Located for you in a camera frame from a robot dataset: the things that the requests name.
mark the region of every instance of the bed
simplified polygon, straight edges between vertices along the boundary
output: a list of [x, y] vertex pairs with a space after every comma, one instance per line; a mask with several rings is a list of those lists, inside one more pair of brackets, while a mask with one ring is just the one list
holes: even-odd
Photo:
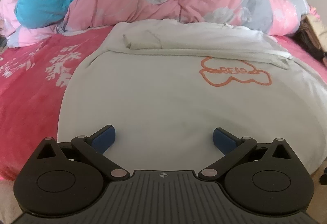
[[[57, 138], [60, 108], [70, 78], [77, 66], [103, 44], [111, 30], [112, 27], [100, 27], [85, 32], [55, 35], [29, 47], [8, 49], [1, 55], [0, 188], [3, 191], [0, 191], [0, 220], [4, 224], [11, 223], [20, 214], [12, 193], [12, 180], [41, 139], [46, 136]], [[276, 39], [327, 82], [327, 70], [321, 63], [288, 37]], [[65, 140], [79, 133], [76, 124], [72, 122], [69, 129], [60, 128], [60, 139]], [[91, 133], [98, 129], [98, 125], [102, 123], [97, 123], [84, 132]], [[320, 163], [324, 159], [323, 155], [323, 151], [317, 154]], [[315, 164], [310, 170], [315, 170], [318, 166]], [[317, 184], [321, 173], [320, 169], [313, 176]], [[320, 223], [326, 221], [326, 216], [315, 209], [321, 203], [322, 189], [322, 186], [318, 187], [320, 193], [315, 194], [308, 210]]]

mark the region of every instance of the white sheet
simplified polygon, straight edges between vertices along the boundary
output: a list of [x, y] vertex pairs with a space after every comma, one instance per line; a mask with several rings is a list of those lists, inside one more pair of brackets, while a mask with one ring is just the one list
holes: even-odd
[[14, 181], [0, 180], [0, 220], [12, 223], [22, 214], [13, 192]]
[[117, 53], [108, 51], [116, 47], [112, 38], [123, 42], [114, 33], [73, 74], [59, 142], [112, 124], [117, 139], [105, 156], [131, 173], [198, 172], [222, 157], [212, 143], [216, 127], [258, 142], [283, 137], [309, 173], [327, 156], [327, 86], [300, 61], [289, 61], [284, 70], [238, 60]]
[[107, 50], [120, 53], [210, 56], [271, 63], [283, 69], [289, 68], [292, 59], [273, 37], [228, 24], [180, 24], [171, 19], [122, 22], [113, 28], [106, 42]]

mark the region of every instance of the orange bear outline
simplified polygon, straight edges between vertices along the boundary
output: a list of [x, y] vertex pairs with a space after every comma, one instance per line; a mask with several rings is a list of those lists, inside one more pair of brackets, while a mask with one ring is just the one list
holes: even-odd
[[246, 62], [246, 61], [240, 61], [240, 62], [243, 62], [244, 64], [246, 64], [246, 65], [248, 65], [248, 66], [250, 66], [250, 67], [253, 68], [252, 71], [248, 71], [248, 72], [246, 72], [246, 74], [252, 74], [252, 75], [253, 75], [253, 74], [256, 74], [256, 75], [258, 75], [258, 74], [260, 74], [260, 73], [262, 72], [262, 73], [264, 73], [264, 74], [267, 75], [269, 82], [268, 82], [268, 83], [262, 83], [262, 82], [259, 82], [259, 81], [254, 80], [253, 78], [251, 78], [251, 79], [249, 79], [249, 80], [245, 80], [245, 81], [243, 81], [243, 80], [237, 79], [237, 78], [235, 78], [235, 77], [233, 77], [233, 76], [230, 76], [230, 77], [229, 77], [225, 82], [223, 82], [223, 83], [219, 83], [219, 84], [214, 84], [213, 82], [211, 82], [211, 81], [210, 81], [210, 80], [205, 76], [204, 72], [209, 72], [209, 73], [219, 73], [219, 74], [221, 74], [221, 73], [223, 73], [223, 72], [222, 72], [222, 70], [219, 70], [219, 69], [213, 69], [213, 68], [209, 68], [209, 67], [205, 66], [204, 63], [205, 63], [206, 61], [210, 60], [210, 59], [212, 59], [212, 57], [206, 57], [206, 58], [204, 58], [204, 59], [201, 61], [201, 66], [203, 67], [203, 69], [201, 69], [201, 70], [199, 71], [199, 73], [202, 75], [203, 79], [204, 79], [208, 84], [210, 84], [210, 85], [213, 86], [213, 87], [223, 87], [223, 86], [226, 86], [226, 85], [229, 84], [232, 80], [235, 80], [235, 81], [237, 81], [237, 82], [239, 82], [239, 83], [251, 83], [251, 82], [253, 82], [253, 83], [257, 83], [257, 84], [262, 85], [262, 86], [270, 86], [270, 85], [272, 84], [271, 77], [270, 77], [270, 74], [269, 74], [268, 72], [266, 72], [266, 71], [264, 71], [264, 70], [258, 70], [255, 66], [253, 66], [252, 64], [250, 64], [250, 63], [248, 63], [248, 62]]

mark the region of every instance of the black device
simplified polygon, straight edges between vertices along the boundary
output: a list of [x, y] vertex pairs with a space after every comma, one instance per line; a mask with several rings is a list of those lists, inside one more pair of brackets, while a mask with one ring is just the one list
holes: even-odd
[[136, 170], [132, 176], [102, 155], [114, 139], [111, 125], [67, 143], [45, 138], [15, 181], [23, 214], [14, 223], [317, 223], [305, 213], [313, 181], [282, 138], [257, 143], [217, 128], [214, 144], [225, 156], [198, 175]]

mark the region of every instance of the dark hair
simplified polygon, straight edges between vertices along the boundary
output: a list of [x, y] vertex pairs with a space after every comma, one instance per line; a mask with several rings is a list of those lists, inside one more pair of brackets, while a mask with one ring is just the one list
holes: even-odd
[[0, 37], [1, 37], [1, 31], [4, 29], [4, 27], [0, 27]]
[[3, 48], [7, 44], [7, 39], [1, 35], [1, 31], [4, 29], [4, 27], [0, 27], [0, 48]]

